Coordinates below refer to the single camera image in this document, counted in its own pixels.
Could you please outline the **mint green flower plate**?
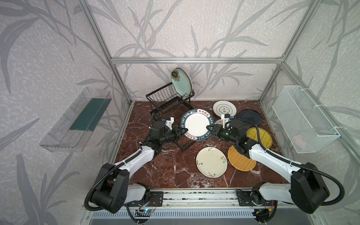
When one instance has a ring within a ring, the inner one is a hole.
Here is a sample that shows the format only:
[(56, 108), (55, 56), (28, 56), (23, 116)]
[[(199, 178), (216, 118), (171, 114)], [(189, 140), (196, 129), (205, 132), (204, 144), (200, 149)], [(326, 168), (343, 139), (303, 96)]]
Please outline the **mint green flower plate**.
[(171, 72), (171, 81), (180, 96), (185, 98), (190, 96), (190, 84), (181, 68), (177, 67)]

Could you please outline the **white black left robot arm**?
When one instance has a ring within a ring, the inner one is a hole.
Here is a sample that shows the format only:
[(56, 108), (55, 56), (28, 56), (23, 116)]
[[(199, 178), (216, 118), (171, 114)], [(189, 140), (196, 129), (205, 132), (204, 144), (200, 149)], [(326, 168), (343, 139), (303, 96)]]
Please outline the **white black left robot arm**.
[(139, 144), (138, 150), (114, 164), (104, 164), (84, 200), (84, 207), (90, 212), (106, 210), (117, 213), (129, 203), (150, 201), (150, 190), (143, 185), (130, 185), (130, 178), (145, 164), (151, 162), (164, 144), (175, 143), (188, 129), (175, 126), (172, 119), (154, 121), (151, 119), (149, 133)]

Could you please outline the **white plate dark lettered rim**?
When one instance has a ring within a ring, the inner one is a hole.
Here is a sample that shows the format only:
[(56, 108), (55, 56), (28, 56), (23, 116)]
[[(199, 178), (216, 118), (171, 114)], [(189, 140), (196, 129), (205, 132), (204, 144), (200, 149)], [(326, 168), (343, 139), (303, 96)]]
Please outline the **white plate dark lettered rim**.
[(186, 128), (185, 137), (192, 141), (203, 141), (211, 136), (207, 126), (214, 125), (213, 116), (203, 109), (192, 109), (180, 120), (181, 128)]

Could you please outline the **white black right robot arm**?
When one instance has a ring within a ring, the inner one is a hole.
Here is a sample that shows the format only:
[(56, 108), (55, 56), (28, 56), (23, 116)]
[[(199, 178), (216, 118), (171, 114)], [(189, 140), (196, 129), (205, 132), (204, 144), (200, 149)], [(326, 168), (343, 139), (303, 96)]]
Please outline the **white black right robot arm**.
[(311, 163), (301, 164), (265, 147), (259, 127), (250, 121), (232, 119), (223, 126), (214, 124), (206, 128), (218, 139), (233, 143), (241, 155), (265, 165), (288, 182), (266, 182), (254, 187), (253, 194), (259, 199), (293, 204), (312, 214), (320, 206), (335, 205), (345, 197), (344, 186), (333, 176)]

